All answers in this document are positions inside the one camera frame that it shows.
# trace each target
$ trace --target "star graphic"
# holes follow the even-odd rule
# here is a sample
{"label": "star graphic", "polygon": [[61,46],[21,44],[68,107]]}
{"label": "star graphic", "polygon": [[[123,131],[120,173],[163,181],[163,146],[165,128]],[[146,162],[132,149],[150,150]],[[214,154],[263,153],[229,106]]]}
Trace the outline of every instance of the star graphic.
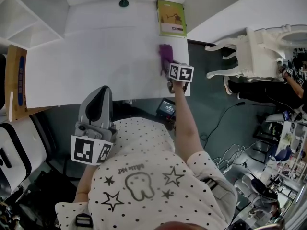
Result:
{"label": "star graphic", "polygon": [[109,186],[110,186],[111,184],[113,184],[115,181],[112,180],[112,177],[113,177],[113,176],[111,176],[110,178],[107,178],[107,177],[105,176],[106,181],[105,181],[104,183],[108,183]]}
{"label": "star graphic", "polygon": [[181,178],[182,176],[184,176],[183,174],[176,174],[176,171],[175,171],[175,167],[173,167],[172,171],[170,174],[167,174],[167,173],[162,173],[166,179],[167,179],[167,182],[165,183],[165,186],[167,184],[170,184],[170,183],[174,183],[177,187],[179,187],[179,181],[178,179]]}
{"label": "star graphic", "polygon": [[170,196],[174,196],[174,194],[171,194],[170,191],[170,189],[167,192],[162,191],[162,197],[166,197],[167,199],[169,199]]}
{"label": "star graphic", "polygon": [[114,196],[111,196],[110,194],[108,194],[107,192],[104,192],[104,194],[107,195],[108,200],[101,203],[102,205],[110,205],[112,212],[115,209],[115,205],[123,205],[124,203],[118,200],[118,196],[119,196],[119,191],[118,193],[116,193]]}

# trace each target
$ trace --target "green book cover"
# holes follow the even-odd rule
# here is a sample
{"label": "green book cover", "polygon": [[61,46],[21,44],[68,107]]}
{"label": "green book cover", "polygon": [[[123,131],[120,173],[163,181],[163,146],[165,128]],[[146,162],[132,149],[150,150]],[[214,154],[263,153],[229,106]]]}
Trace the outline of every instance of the green book cover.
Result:
{"label": "green book cover", "polygon": [[187,36],[183,5],[176,2],[157,1],[160,35]]}

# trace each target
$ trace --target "tooth graphic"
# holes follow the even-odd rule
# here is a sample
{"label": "tooth graphic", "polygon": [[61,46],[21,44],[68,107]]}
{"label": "tooth graphic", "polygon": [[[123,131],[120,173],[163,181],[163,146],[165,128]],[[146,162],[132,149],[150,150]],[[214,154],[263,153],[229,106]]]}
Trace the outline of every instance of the tooth graphic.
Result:
{"label": "tooth graphic", "polygon": [[125,179],[125,184],[136,201],[143,201],[145,198],[154,196],[152,180],[147,173],[137,172],[128,175]]}

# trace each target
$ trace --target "white polka dot shirt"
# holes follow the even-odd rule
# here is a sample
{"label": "white polka dot shirt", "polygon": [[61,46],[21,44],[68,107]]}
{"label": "white polka dot shirt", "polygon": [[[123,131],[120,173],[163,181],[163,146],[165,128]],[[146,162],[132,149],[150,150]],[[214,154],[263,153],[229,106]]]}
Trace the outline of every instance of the white polka dot shirt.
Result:
{"label": "white polka dot shirt", "polygon": [[[81,213],[91,216],[95,230],[153,230],[169,221],[227,228],[236,190],[205,151],[185,164],[164,125],[143,118],[115,124],[117,140],[93,175],[89,201],[56,204],[61,229],[76,229]],[[207,178],[222,186],[217,195],[202,181]]]}

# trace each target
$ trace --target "white cabinet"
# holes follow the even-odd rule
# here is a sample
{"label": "white cabinet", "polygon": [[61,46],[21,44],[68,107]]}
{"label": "white cabinet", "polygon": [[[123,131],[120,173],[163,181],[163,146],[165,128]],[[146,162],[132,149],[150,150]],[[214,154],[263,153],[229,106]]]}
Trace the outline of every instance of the white cabinet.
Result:
{"label": "white cabinet", "polygon": [[25,49],[64,37],[66,0],[0,0],[0,38]]}

